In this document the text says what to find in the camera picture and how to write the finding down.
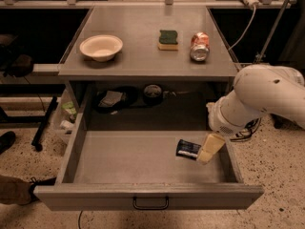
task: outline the white cable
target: white cable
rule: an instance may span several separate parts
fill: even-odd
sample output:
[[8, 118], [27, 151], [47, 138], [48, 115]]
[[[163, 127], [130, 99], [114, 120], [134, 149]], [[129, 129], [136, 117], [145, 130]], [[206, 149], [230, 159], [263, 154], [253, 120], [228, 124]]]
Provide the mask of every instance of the white cable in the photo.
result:
[[256, 5], [254, 5], [253, 8], [254, 8], [254, 12], [252, 13], [252, 17], [248, 23], [248, 26], [246, 27], [245, 31], [241, 34], [239, 39], [228, 48], [228, 51], [230, 51], [233, 47], [235, 47], [240, 42], [240, 40], [244, 37], [245, 33], [247, 32], [248, 28], [251, 26], [252, 21], [254, 20], [255, 12], [256, 12]]

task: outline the white bowl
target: white bowl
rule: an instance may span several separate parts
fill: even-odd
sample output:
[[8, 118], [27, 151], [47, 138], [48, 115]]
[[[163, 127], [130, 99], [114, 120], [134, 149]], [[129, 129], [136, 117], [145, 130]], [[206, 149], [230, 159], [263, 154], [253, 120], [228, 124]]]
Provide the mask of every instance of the white bowl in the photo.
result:
[[105, 62], [114, 58], [123, 47], [121, 39], [113, 35], [96, 35], [83, 41], [80, 51], [98, 62]]

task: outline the metal pole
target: metal pole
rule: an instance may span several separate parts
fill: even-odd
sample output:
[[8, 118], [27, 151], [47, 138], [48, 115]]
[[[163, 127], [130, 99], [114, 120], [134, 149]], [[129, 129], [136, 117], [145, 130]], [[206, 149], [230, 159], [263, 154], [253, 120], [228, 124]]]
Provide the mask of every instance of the metal pole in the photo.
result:
[[259, 62], [261, 61], [261, 59], [262, 59], [262, 57], [263, 57], [265, 51], [267, 50], [267, 47], [268, 47], [270, 41], [271, 41], [271, 39], [272, 39], [272, 37], [273, 37], [273, 35], [274, 35], [274, 33], [275, 33], [275, 30], [276, 30], [276, 27], [277, 27], [277, 25], [278, 25], [278, 23], [279, 23], [279, 20], [281, 19], [281, 17], [282, 17], [282, 15], [283, 15], [284, 11], [286, 10], [286, 7], [287, 7], [288, 3], [289, 3], [289, 0], [285, 0], [284, 3], [283, 3], [283, 5], [282, 5], [282, 7], [280, 8], [280, 11], [279, 11], [279, 13], [278, 13], [278, 16], [277, 16], [277, 18], [275, 19], [274, 25], [273, 25], [273, 27], [272, 27], [272, 29], [271, 29], [271, 31], [270, 31], [268, 37], [267, 37], [267, 40], [266, 40], [266, 42], [265, 42], [265, 45], [264, 45], [263, 49], [261, 50], [260, 54], [256, 57], [254, 63], [259, 63]]

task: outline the pants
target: pants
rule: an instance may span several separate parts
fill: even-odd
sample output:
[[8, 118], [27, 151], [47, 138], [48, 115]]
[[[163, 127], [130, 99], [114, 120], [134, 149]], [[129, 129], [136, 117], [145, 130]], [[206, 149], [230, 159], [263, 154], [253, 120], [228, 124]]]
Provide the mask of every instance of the pants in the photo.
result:
[[27, 204], [31, 202], [31, 184], [16, 178], [0, 175], [0, 203]]

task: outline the speckled floor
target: speckled floor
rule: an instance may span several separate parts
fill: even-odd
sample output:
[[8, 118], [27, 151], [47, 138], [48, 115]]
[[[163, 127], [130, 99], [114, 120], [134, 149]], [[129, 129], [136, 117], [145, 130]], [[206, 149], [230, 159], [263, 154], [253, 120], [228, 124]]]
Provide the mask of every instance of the speckled floor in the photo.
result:
[[[2, 124], [0, 135], [13, 130], [16, 142], [0, 156], [5, 176], [56, 176], [66, 144], [51, 127], [42, 136], [43, 151], [31, 146], [36, 126]], [[81, 228], [305, 228], [305, 131], [290, 122], [275, 129], [269, 116], [251, 140], [235, 143], [234, 151], [246, 184], [262, 185], [265, 193], [247, 210], [108, 212], [85, 211]], [[53, 212], [42, 202], [1, 205], [0, 228], [77, 228], [79, 212]]]

